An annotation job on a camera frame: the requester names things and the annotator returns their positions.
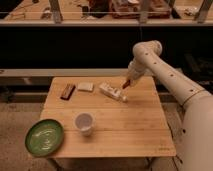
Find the cable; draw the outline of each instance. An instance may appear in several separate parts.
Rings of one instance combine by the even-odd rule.
[[[168,122],[167,122],[167,125],[168,125],[168,127],[170,129],[171,136],[172,136],[172,139],[173,139],[174,138],[174,134],[173,134],[173,131],[172,131],[172,127],[171,127],[171,125]]]

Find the wooden surface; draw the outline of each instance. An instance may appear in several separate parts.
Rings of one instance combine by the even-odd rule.
[[[82,17],[81,7],[77,5],[88,6],[87,0],[59,0],[60,9],[64,20],[84,20]],[[184,6],[196,6],[200,8],[202,0],[176,0],[175,9],[184,20],[192,20],[193,17],[184,14]],[[40,0],[39,3],[33,4],[32,0],[23,0],[5,20],[40,20],[40,17],[46,7],[50,7],[49,0]],[[111,15],[107,15],[102,19],[113,19]],[[213,7],[211,7],[207,19],[213,19]]]
[[[197,7],[198,9],[200,9],[202,2],[203,2],[203,0],[176,0],[174,8],[180,15],[181,19],[193,20],[194,16],[188,16],[184,13],[185,9],[188,7]],[[213,5],[211,6],[211,8],[208,12],[207,19],[213,20]]]
[[[176,150],[152,77],[143,77],[132,88],[123,91],[128,102],[111,99],[99,92],[98,85],[107,82],[121,87],[124,77],[56,77],[53,79],[40,119],[58,120],[65,139],[53,155],[70,157],[145,157],[175,156]],[[69,101],[60,99],[66,84],[93,82],[94,91],[73,92]],[[94,118],[93,134],[82,137],[74,126],[80,113]]]
[[[58,0],[61,13],[64,20],[79,20],[82,17],[81,6],[89,6],[88,0]],[[5,20],[40,20],[41,15],[46,7],[50,7],[49,0],[39,0],[33,4],[32,0],[23,0],[11,13],[5,17]]]

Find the table leg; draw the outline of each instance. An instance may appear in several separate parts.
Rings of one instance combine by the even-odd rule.
[[[63,168],[53,158],[48,158],[47,161],[55,168],[56,171],[62,171]]]
[[[157,157],[151,157],[150,159],[147,157],[146,160],[148,162],[148,165],[146,166],[146,169],[152,171],[152,166],[156,162],[157,159],[158,159]]]

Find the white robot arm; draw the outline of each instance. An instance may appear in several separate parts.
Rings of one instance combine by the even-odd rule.
[[[186,110],[183,123],[182,171],[213,170],[213,96],[159,58],[158,41],[137,43],[133,47],[127,82],[133,86],[148,68]]]

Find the floor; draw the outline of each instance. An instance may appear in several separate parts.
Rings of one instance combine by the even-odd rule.
[[[53,171],[45,159],[32,158],[28,155],[24,140],[29,128],[37,122],[43,102],[34,103],[0,103],[0,170],[2,171]],[[172,129],[173,139],[179,154],[181,142],[181,108],[177,103],[162,103],[168,123]],[[145,158],[119,159],[75,159],[58,161],[64,168],[74,171],[145,171]],[[159,158],[152,171],[177,171],[172,158]]]

